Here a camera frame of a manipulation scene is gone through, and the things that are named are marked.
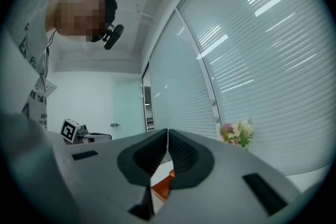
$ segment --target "white t-shirt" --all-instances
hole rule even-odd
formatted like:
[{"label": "white t-shirt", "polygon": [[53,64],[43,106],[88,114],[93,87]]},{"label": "white t-shirt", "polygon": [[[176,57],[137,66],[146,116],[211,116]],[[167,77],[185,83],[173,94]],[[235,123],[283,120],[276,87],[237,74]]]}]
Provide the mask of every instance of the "white t-shirt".
[{"label": "white t-shirt", "polygon": [[45,17],[49,0],[15,0],[6,28],[23,57],[40,75],[22,110],[23,115],[47,128],[48,37]]}]

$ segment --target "person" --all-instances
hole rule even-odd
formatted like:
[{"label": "person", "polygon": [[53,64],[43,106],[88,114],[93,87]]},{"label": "person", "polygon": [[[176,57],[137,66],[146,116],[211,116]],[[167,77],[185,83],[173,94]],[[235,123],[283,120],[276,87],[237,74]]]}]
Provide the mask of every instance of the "person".
[{"label": "person", "polygon": [[15,0],[6,27],[23,57],[40,75],[22,110],[25,117],[47,128],[47,33],[98,41],[114,21],[116,9],[116,0]]}]

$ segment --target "door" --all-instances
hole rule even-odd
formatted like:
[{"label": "door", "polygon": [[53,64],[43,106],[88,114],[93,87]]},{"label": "door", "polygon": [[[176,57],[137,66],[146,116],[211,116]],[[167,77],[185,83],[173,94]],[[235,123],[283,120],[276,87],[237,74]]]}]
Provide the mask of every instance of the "door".
[{"label": "door", "polygon": [[119,124],[112,129],[114,139],[146,131],[141,94],[139,78],[116,78],[112,81],[111,123]]}]

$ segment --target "pink flower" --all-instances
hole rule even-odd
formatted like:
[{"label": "pink flower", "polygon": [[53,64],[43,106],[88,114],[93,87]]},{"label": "pink flower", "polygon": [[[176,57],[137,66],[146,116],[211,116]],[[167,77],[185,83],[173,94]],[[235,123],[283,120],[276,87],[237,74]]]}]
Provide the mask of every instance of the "pink flower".
[{"label": "pink flower", "polygon": [[231,123],[226,123],[223,125],[223,131],[226,133],[232,133],[233,134],[233,127]]}]

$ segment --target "headphone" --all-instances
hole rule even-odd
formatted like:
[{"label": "headphone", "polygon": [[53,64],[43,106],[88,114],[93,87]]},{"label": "headphone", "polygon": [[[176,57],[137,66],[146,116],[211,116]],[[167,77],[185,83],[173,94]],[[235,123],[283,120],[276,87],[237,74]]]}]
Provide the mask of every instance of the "headphone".
[{"label": "headphone", "polygon": [[105,50],[111,49],[124,31],[123,25],[117,25],[116,27],[111,25],[111,27],[113,28],[113,31],[111,29],[107,29],[106,34],[102,38]]}]

